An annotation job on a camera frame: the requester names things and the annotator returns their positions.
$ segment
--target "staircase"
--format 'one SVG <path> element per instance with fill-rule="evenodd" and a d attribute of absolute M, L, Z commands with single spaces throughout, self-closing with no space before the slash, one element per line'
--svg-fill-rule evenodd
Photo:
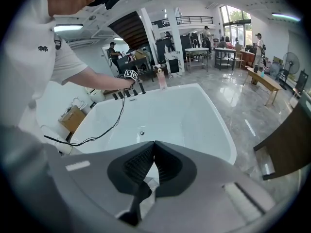
<path fill-rule="evenodd" d="M 109 25 L 130 47 L 138 49 L 141 45 L 148 44 L 144 25 L 137 12 L 132 12 Z"/>

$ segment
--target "faucet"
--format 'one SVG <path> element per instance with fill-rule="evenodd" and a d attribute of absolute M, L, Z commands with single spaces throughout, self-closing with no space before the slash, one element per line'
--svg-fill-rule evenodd
<path fill-rule="evenodd" d="M 193 46 L 194 46 L 194 41 L 196 41 L 196 46 L 198 45 L 198 40 L 197 40 L 197 39 L 194 39 L 194 40 L 192 41 L 192 48 L 193 48 Z"/>

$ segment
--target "window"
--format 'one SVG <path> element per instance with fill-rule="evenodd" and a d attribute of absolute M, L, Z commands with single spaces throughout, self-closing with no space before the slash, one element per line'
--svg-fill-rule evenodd
<path fill-rule="evenodd" d="M 222 11 L 222 15 L 223 15 L 223 22 L 224 23 L 229 22 L 228 13 L 227 13 L 226 7 L 225 6 L 221 7 L 221 11 Z"/>
<path fill-rule="evenodd" d="M 245 11 L 225 5 L 220 8 L 223 18 L 224 35 L 230 37 L 235 46 L 236 40 L 241 45 L 252 45 L 251 16 Z"/>

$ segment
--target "ceiling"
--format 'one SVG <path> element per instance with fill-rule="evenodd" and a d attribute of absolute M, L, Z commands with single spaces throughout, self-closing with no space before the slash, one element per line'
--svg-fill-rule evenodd
<path fill-rule="evenodd" d="M 165 4 L 173 7 L 181 6 L 183 1 L 189 0 L 120 0 L 111 10 L 106 10 L 104 5 L 86 7 L 71 16 L 56 16 L 57 24 L 82 23 L 84 26 L 78 31 L 60 32 L 60 36 L 68 42 L 87 40 L 90 44 L 99 40 L 111 40 L 117 35 L 108 26 L 121 17 L 146 7 L 149 14 L 160 13 Z M 242 9 L 251 15 L 271 23 L 285 23 L 288 21 L 276 21 L 272 18 L 272 12 L 280 12 L 300 17 L 302 15 L 294 11 L 285 0 L 193 0 L 200 1 L 206 7 L 216 4 L 227 4 Z"/>

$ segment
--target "cardboard box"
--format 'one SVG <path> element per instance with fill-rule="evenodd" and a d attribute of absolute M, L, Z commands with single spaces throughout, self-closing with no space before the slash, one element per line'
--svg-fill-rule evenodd
<path fill-rule="evenodd" d="M 143 50 L 137 49 L 135 53 L 135 57 L 137 60 L 147 57 Z"/>
<path fill-rule="evenodd" d="M 86 115 L 75 105 L 59 119 L 59 122 L 74 133 L 85 117 Z"/>

